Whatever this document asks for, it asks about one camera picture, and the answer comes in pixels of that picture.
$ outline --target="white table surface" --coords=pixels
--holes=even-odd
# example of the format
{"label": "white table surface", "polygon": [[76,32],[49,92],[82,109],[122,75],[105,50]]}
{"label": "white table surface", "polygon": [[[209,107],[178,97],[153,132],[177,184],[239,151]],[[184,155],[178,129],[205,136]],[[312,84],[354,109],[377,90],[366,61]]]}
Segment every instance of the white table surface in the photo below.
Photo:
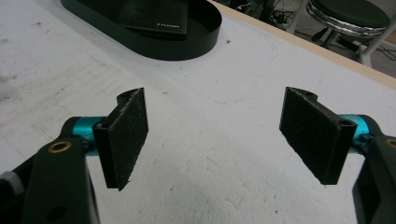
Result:
{"label": "white table surface", "polygon": [[59,0],[0,0],[0,172],[68,118],[106,116],[118,94],[144,87],[149,133],[132,181],[106,189],[99,159],[88,158],[102,223],[356,223],[363,157],[348,155],[339,184],[321,186],[278,129],[284,91],[312,91],[335,113],[370,115],[396,135],[395,80],[218,7],[213,50],[163,62]]}

